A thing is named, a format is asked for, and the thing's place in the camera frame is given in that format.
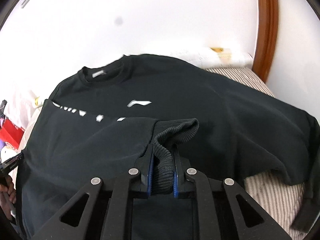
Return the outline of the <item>person's left hand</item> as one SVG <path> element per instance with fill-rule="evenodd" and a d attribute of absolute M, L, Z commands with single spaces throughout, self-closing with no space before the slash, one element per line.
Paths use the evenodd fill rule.
<path fill-rule="evenodd" d="M 12 221 L 13 216 L 11 214 L 11 205 L 16 203 L 16 190 L 11 176 L 5 177 L 7 185 L 1 183 L 1 208 L 6 215 L 7 219 Z"/>

